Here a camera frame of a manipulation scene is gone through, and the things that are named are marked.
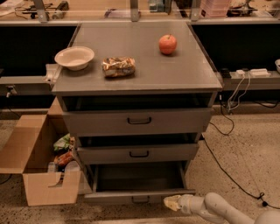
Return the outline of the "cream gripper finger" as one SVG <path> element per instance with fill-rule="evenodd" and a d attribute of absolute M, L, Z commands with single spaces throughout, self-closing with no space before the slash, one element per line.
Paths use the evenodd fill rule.
<path fill-rule="evenodd" d="M 172 211 L 178 211 L 180 209 L 179 199 L 180 195 L 174 195 L 164 198 L 164 205 L 170 208 Z"/>

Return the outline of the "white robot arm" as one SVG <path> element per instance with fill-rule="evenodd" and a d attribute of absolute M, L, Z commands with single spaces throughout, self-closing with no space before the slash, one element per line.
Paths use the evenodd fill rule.
<path fill-rule="evenodd" d="M 279 211 L 266 211 L 253 220 L 215 192 L 204 197 L 191 194 L 165 197 L 164 205 L 175 212 L 198 215 L 214 224 L 224 224 L 225 221 L 229 224 L 280 224 Z"/>

